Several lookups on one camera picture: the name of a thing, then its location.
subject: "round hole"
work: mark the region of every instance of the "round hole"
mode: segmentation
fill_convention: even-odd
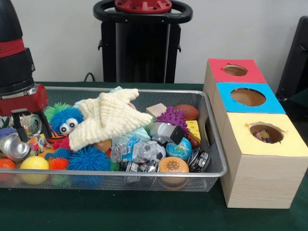
[[[283,140],[284,132],[272,125],[266,123],[255,123],[250,125],[251,134],[262,142],[277,143]]]
[[[249,88],[235,89],[231,92],[231,97],[248,107],[260,106],[266,101],[265,96],[261,92]]]
[[[239,65],[233,65],[233,64],[228,64],[226,65],[223,70],[232,76],[244,76],[247,74],[248,70],[242,66]]]

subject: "yellow cheese toy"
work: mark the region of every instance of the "yellow cheese toy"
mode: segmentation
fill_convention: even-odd
[[[200,136],[197,120],[189,120],[189,121],[186,121],[186,123],[187,123],[187,128],[189,130],[190,136],[200,143],[201,136]]]

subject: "yellow ball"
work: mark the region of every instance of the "yellow ball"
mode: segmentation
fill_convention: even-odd
[[[23,161],[20,165],[21,169],[49,169],[49,163],[43,157],[32,156]],[[21,174],[21,178],[24,182],[37,185],[41,184],[48,177],[48,174]]]

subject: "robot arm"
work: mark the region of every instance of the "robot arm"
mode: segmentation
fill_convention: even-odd
[[[37,114],[42,121],[45,137],[51,137],[43,113],[47,93],[43,85],[35,85],[35,71],[30,49],[24,47],[16,11],[11,0],[0,0],[0,116],[13,116],[21,141],[28,141],[19,116]]]

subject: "green spiky ball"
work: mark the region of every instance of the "green spiky ball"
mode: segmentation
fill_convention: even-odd
[[[65,189],[72,187],[72,181],[68,175],[54,175],[51,181],[57,188]]]

